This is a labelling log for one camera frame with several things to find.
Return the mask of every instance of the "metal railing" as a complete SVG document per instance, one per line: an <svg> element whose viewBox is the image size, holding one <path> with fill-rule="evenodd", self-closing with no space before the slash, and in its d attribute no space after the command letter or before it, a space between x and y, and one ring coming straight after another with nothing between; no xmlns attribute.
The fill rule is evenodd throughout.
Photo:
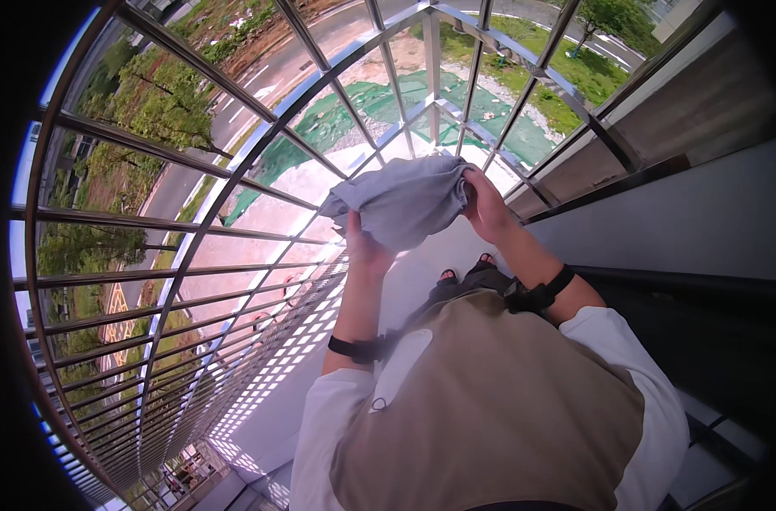
<svg viewBox="0 0 776 511"><path fill-rule="evenodd" d="M431 129L431 145L438 147L440 145L440 117L445 115L458 125L458 141L455 147L456 155L460 155L465 136L467 133L470 133L473 137L484 142L489 149L485 162L482 165L482 169L485 172L497 158L498 161L502 162L518 177L519 182L506 194L506 198L511 197L516 190L522 187L529 187L548 209L557 208L560 206L560 201L548 189L539 186L536 177L555 155L560 154L561 151L577 141L587 131L591 130L596 137L604 142L606 148L623 165L627 173L643 169L642 162L635 151L624 142L624 139L612 127L606 124L603 120L604 115L611 111L614 105L622 101L626 95L634 92L638 86L646 82L661 65L668 61L671 56L690 40L691 34L696 34L713 18L713 14L700 16L699 25L689 27L687 31L689 39L672 37L659 56L648 60L605 105L596 108L569 81L549 67L550 60L555 54L567 26L574 18L575 11L580 2L581 0L568 0L566 2L560 10L557 23L546 40L540 55L535 55L511 37L489 26L493 6L492 0L483 0L478 18L454 9L451 6L438 4L435 0L431 0L430 2L410 6L387 20L383 20L376 0L366 0L365 4L373 23L373 29L352 41L335 56L327 58L312 38L310 31L291 1L275 0L274 3L279 12L291 27L293 37L307 51L313 63L317 66L318 71L303 80L292 93L283 98L282 102L274 110L267 108L258 99L249 95L243 87L235 83L217 67L210 64L186 42L129 3L117 0L110 2L101 9L72 52L58 80L52 99L46 108L40 112L39 120L42 122L42 127L35 148L27 202L25 205L15 205L13 208L13 219L24 220L26 226L26 278L14 280L14 288L16 291L27 291L30 294L34 320L33 327L24 331L25 353L30 352L26 341L28 339L37 339L45 359L43 365L34 365L33 381L38 380L40 382L37 389L38 392L36 393L37 405L44 415L45 422L49 424L61 443L66 445L67 450L72 453L74 463L80 464L79 467L72 467L71 475L76 477L76 475L73 475L75 472L78 474L78 477L83 477L83 479L76 479L76 481L80 489L86 493L88 499L99 501L102 496L111 495L109 491L117 496L122 496L123 492L134 482L142 478L144 474L152 472L171 455L176 454L175 449L179 449L182 445L187 445L195 440L196 435L204 434L208 430L209 424L216 419L216 414L222 409L225 400L238 389L244 376L260 360L262 354L252 349L255 340L259 338L259 335L265 336L267 331L275 328L276 323L271 322L270 318L239 324L242 316L282 302L269 302L252 307L250 305L251 299L260 293L272 290L289 290L295 286L307 284L307 281L297 281L294 283L263 286L263 283L275 270L318 267L324 263L324 261L283 262L291 248L297 244L328 244L326 241L303 237L312 221L317 218L317 206L247 177L247 171L252 169L254 162L263 150L277 136L282 135L289 139L295 146L302 149L308 157L317 162L320 167L332 173L336 178L351 179L371 164L373 159L376 159L380 164L384 164L382 153L401 133L405 138L409 153L412 157L415 157L416 151L414 150L411 126L424 116L427 117ZM260 125L251 134L249 142L245 145L250 150L243 155L242 161L238 164L230 164L230 168L233 167L232 170L205 163L184 152L170 149L115 126L105 125L63 109L68 89L80 68L81 62L90 48L94 46L96 37L113 17L121 20L139 34L148 37L169 54L198 71L209 82L222 89L260 119ZM470 67L470 76L467 80L468 87L465 105L461 109L440 95L440 21L458 27L475 38L473 62ZM422 24L428 96L424 101L415 106L406 108L403 105L402 92L389 42L393 36L416 24ZM388 128L381 137L374 139L368 133L362 117L358 114L351 99L345 93L339 80L339 75L363 56L377 48L379 48L382 55L389 84L399 111L399 122ZM486 49L504 55L505 58L516 65L523 66L530 74L526 86L520 92L516 104L512 107L503 129L497 137L469 118L473 94L480 72L480 59ZM560 144L551 156L545 158L535 169L527 172L520 166L518 158L506 151L503 145L538 83L543 84L563 100L582 119L583 124ZM362 133L362 137L370 147L370 151L363 158L354 162L348 169L338 169L324 155L312 148L300 134L288 126L289 121L307 107L310 100L327 86L332 88L336 98L342 103L343 108L354 122L355 128ZM40 187L42 187L43 172L45 171L51 134L59 128L154 156L166 162L178 164L187 169L193 169L205 175L225 180L225 182L221 185L222 188L217 194L216 199L208 207L206 214L199 222L183 222L162 218L46 207L39 203ZM245 187L301 209L315 211L315 213L295 235L281 235L256 230L213 226L213 220L218 218L219 210L230 197L235 187ZM95 226L166 230L182 233L187 236L188 243L182 244L184 253L178 267L172 269L107 271L83 275L43 276L39 275L37 271L36 261L36 249L40 242L37 236L36 225L39 222L80 223ZM285 242L287 246L276 260L271 263L224 267L191 267L193 258L207 235ZM215 294L200 299L175 301L175 296L178 294L182 281L186 276L214 276L245 271L262 271L264 272L264 277L250 290ZM158 305L154 307L108 313L98 317L70 320L57 324L46 324L45 322L45 312L41 306L40 290L64 286L106 284L147 279L167 279L167 285L164 286L161 294L162 301L159 301ZM201 322L194 322L185 327L165 330L165 324L167 324L170 312L188 307L208 305L227 299L241 300L241 305L229 314ZM58 356L57 353L54 353L53 346L49 341L49 336L51 335L95 328L141 317L153 318L152 328L146 335L109 343L92 352ZM219 322L224 322L224 327L221 328L219 333L199 339L192 345L158 353L158 347L162 339ZM228 341L230 334L258 326L259 324L264 327L261 331L253 330L248 335ZM194 358L160 370L154 369L155 363L159 360L205 343L209 343L209 349L197 354ZM148 354L143 360L124 364L79 381L64 384L61 382L58 370L62 368L83 362L91 362L100 356L136 347L144 347L147 350ZM232 347L233 350L227 352L228 347ZM166 379L159 380L159 377L189 365L192 367L183 372L169 375ZM218 367L219 370L209 369L210 367ZM67 394L73 390L86 385L101 383L108 378L132 370L139 370L140 372L127 381L120 382L118 385L106 389L93 398L81 402L70 402L68 399ZM121 393L131 388L137 388L137 394L122 399ZM163 394L159 393L159 389L162 388L166 389ZM114 396L117 398L115 402L102 405L93 413L84 416L76 415L76 412L79 410L97 402L101 402L99 403L101 405L106 403L103 400L111 399ZM125 405L129 406L127 411L114 416L108 416L104 422L88 424L110 412L121 409ZM91 485L90 477L97 481L95 485Z"/></svg>

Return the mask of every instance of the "hand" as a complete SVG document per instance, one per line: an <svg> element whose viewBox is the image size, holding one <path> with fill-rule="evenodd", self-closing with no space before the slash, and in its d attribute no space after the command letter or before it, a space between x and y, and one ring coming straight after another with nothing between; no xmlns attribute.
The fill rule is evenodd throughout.
<svg viewBox="0 0 776 511"><path fill-rule="evenodd" d="M510 210L502 199L502 195L490 179L475 165L463 172L466 187L467 208L463 215L470 220L473 230L482 240L497 244L512 229L518 227L510 215Z"/></svg>
<svg viewBox="0 0 776 511"><path fill-rule="evenodd" d="M349 268L365 276L382 279L391 269L396 254L375 241L368 232L363 232L359 213L348 210L348 230L345 233L348 245Z"/></svg>

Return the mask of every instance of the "forearm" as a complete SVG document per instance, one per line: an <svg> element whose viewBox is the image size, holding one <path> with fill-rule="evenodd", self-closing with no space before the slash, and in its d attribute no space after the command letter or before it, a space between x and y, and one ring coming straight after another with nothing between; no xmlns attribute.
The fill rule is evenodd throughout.
<svg viewBox="0 0 776 511"><path fill-rule="evenodd" d="M382 300L382 276L351 269L342 292L342 304L334 324L334 337L341 341L372 341L377 337ZM342 367L373 371L373 364L355 364L348 356L326 352L322 374Z"/></svg>
<svg viewBox="0 0 776 511"><path fill-rule="evenodd" d="M517 224L511 225L504 235L499 236L496 248L528 290L539 284L548 284L564 266L529 231ZM578 310L587 305L606 307L598 292L576 275L557 294L556 301L546 310L546 315L554 324L560 324L574 318Z"/></svg>

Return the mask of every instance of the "black wrist strap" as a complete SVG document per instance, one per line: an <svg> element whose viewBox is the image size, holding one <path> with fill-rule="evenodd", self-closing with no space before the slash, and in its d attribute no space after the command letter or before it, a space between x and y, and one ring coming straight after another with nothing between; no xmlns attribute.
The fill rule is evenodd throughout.
<svg viewBox="0 0 776 511"><path fill-rule="evenodd" d="M550 307L556 301L556 295L564 290L573 280L575 271L564 265L558 272L556 278L549 284L539 284L532 290L516 290L512 293L506 293L504 297L505 305L510 312L541 312Z"/></svg>
<svg viewBox="0 0 776 511"><path fill-rule="evenodd" d="M385 358L396 340L394 336L380 336L373 341L346 342L332 335L332 338L328 340L328 349L334 353L350 356L355 364L371 364Z"/></svg>

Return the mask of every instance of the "asphalt road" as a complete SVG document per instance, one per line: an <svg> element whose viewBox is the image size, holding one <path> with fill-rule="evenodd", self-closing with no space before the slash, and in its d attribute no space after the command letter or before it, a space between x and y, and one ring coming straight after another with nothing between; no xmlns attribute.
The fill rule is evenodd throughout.
<svg viewBox="0 0 776 511"><path fill-rule="evenodd" d="M413 0L399 0L398 2L380 2L384 18L390 18L404 8L413 5ZM478 11L480 0L449 0L448 4L463 11ZM551 27L556 21L559 10L537 0L497 0L494 3L494 13L515 15L517 17L532 20L539 25ZM341 34L354 24L362 24L368 20L368 11L364 3L347 6L336 14L321 20L316 25L310 27L310 32L315 40L322 46L335 47L335 43L348 43L348 39L342 39ZM566 35L576 41L583 33L581 27L573 22L566 31ZM643 58L636 52L623 46L607 36L593 36L588 41L588 46L612 60L618 61L618 64L629 71L635 70L643 62ZM257 95L264 104L269 105L273 98L282 95L283 92L291 89L308 72L315 69L313 65L306 67L310 60L305 54L296 39L285 43L278 51L264 57L255 63L244 74L239 82L244 85L247 91ZM229 97L221 97L215 108L216 117L213 121L212 135L215 138L215 145L227 148L231 146L230 141L255 117L247 109L242 108L237 101ZM190 149L190 154L204 161L212 162L217 155L203 153L201 151ZM192 169L186 169L178 165L171 165L163 178L158 183L158 188L150 200L144 216L154 218L172 219L178 214L184 201L194 189L195 184L201 178L201 174ZM148 244L160 244L165 231L151 230L148 232ZM157 255L156 250L149 250L147 258L139 265L128 268L129 270L147 270L152 266L152 262ZM122 285L124 296L130 308L136 307L138 296L141 292L143 282L125 282Z"/></svg>

